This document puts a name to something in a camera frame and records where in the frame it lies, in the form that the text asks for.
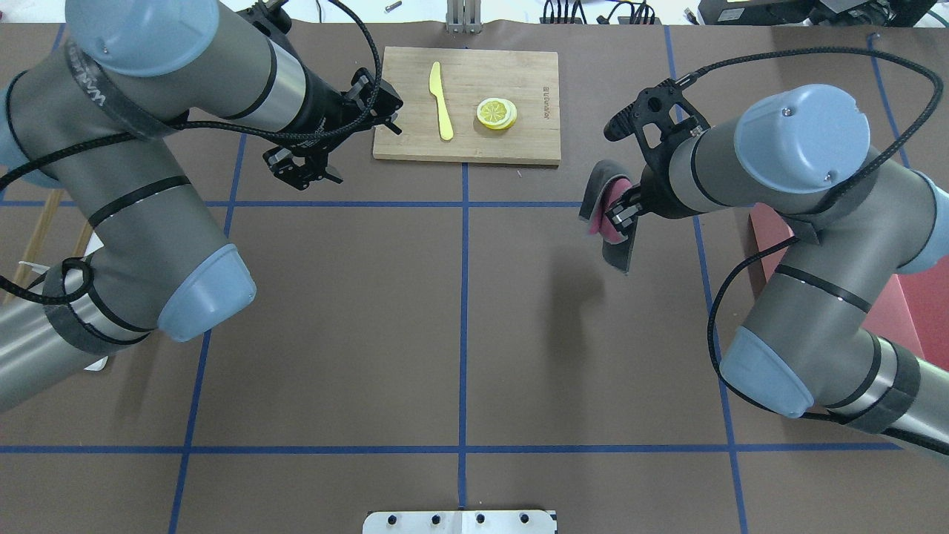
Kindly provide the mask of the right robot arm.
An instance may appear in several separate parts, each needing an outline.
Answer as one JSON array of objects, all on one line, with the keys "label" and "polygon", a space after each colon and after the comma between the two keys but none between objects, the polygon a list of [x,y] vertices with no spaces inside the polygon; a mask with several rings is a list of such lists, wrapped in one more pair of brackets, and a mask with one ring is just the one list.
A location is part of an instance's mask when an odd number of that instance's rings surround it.
[{"label": "right robot arm", "polygon": [[638,218],[765,204],[793,231],[732,344],[714,364],[737,395],[947,462],[947,372],[863,324],[893,274],[947,256],[947,192],[870,143],[850,94],[804,85],[711,126],[668,82],[641,91],[604,136],[636,136],[647,166],[593,167],[580,217],[628,271]]}]

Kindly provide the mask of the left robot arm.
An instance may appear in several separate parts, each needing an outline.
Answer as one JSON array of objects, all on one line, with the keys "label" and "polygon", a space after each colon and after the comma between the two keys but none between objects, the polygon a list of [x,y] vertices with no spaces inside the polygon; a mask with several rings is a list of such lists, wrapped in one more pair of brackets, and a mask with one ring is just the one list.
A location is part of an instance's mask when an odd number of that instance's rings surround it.
[{"label": "left robot arm", "polygon": [[2,280],[3,410],[152,332],[196,338],[257,296],[167,136],[261,136],[271,173],[302,190],[341,182],[328,156],[353,133],[399,132],[376,44],[374,70],[335,89],[289,43],[281,1],[67,1],[65,19],[61,47],[2,91],[2,186],[64,190],[102,247],[28,287]]}]

